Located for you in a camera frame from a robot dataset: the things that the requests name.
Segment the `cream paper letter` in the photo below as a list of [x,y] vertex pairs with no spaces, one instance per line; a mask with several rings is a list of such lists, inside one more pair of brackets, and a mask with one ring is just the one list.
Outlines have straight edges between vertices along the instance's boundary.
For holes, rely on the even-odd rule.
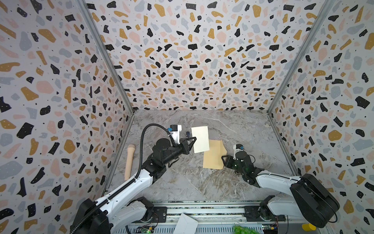
[[208,136],[208,127],[199,126],[193,127],[191,129],[193,137],[196,137],[196,142],[193,145],[194,153],[201,153],[209,151],[209,136]]

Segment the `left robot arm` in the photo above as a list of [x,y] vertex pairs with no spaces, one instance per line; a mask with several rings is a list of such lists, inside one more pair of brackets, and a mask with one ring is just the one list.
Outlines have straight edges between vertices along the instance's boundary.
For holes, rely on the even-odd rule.
[[154,205],[144,197],[135,196],[160,179],[179,156],[188,155],[196,140],[183,138],[172,146],[169,139],[159,139],[139,173],[96,201],[87,199],[80,205],[70,233],[113,234],[132,222],[151,219]]

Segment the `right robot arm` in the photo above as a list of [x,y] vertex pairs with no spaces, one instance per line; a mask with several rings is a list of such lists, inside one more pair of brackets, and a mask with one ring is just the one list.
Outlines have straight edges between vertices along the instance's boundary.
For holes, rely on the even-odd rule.
[[232,169],[247,184],[285,194],[285,197],[268,196],[257,209],[247,213],[247,218],[272,221],[279,216],[294,216],[304,218],[318,228],[337,222],[339,202],[312,174],[290,176],[258,168],[253,163],[253,156],[243,149],[236,149],[234,156],[222,156],[221,159],[226,168]]

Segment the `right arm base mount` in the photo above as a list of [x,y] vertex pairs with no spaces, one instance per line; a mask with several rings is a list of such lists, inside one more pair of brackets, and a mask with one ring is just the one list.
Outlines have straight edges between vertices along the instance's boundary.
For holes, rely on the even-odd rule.
[[274,215],[268,208],[260,205],[245,206],[244,217],[247,222],[276,222],[286,221],[285,215]]

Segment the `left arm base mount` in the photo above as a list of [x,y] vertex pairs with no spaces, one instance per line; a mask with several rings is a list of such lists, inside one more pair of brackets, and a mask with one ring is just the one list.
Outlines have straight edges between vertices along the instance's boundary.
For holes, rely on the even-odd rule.
[[167,219],[167,210],[168,209],[167,209],[166,206],[148,208],[146,210],[145,215],[140,220],[140,222],[143,222],[143,223],[150,223],[150,222],[165,223],[166,219]]

